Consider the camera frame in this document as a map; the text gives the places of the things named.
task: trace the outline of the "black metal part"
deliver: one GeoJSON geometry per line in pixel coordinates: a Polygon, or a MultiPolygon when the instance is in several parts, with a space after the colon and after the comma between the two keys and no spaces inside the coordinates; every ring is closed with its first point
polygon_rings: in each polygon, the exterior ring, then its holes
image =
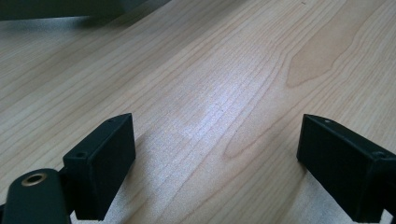
{"type": "Polygon", "coordinates": [[[384,208],[396,215],[396,156],[384,148],[333,120],[304,115],[297,159],[352,220],[379,222],[384,208]]]}
{"type": "Polygon", "coordinates": [[[103,220],[134,159],[132,115],[108,119],[64,155],[60,172],[16,179],[0,223],[69,223],[73,211],[78,219],[103,220]]]}
{"type": "Polygon", "coordinates": [[[115,16],[146,0],[0,0],[0,21],[74,16],[115,16]]]}
{"type": "Polygon", "coordinates": [[[8,190],[2,223],[70,223],[58,172],[41,169],[16,179],[8,190]]]}

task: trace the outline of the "wooden surface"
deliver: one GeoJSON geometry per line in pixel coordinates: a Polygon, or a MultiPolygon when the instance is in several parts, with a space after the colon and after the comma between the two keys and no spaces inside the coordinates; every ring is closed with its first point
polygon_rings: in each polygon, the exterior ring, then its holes
{"type": "Polygon", "coordinates": [[[0,55],[1,203],[128,112],[137,159],[104,223],[351,223],[296,160],[304,113],[396,152],[394,0],[150,0],[1,21],[0,55]]]}

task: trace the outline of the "dark object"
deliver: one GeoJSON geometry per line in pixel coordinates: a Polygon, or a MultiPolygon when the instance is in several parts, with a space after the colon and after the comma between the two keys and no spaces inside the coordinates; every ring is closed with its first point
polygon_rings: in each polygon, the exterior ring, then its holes
{"type": "Polygon", "coordinates": [[[0,21],[117,16],[146,0],[0,0],[0,21]]]}
{"type": "Polygon", "coordinates": [[[348,128],[304,115],[297,159],[357,222],[396,215],[396,156],[348,128]]]}
{"type": "Polygon", "coordinates": [[[64,155],[64,168],[22,175],[8,190],[2,224],[103,220],[135,158],[132,115],[108,119],[64,155]]]}

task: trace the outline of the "wooden table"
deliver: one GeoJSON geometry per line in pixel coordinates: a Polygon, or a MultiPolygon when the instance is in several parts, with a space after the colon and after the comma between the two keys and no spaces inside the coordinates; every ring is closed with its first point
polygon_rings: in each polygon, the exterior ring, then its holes
{"type": "Polygon", "coordinates": [[[394,0],[150,0],[1,21],[0,54],[1,203],[129,112],[137,159],[104,223],[351,223],[296,160],[304,113],[396,152],[394,0]]]}

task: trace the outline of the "wood grain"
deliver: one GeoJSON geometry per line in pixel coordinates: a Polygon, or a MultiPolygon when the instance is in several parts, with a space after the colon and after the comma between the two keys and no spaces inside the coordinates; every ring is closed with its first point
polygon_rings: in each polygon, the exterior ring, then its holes
{"type": "Polygon", "coordinates": [[[114,20],[1,21],[1,202],[132,112],[137,159],[104,223],[352,223],[295,158],[302,117],[396,152],[395,52],[393,0],[150,0],[114,20]]]}

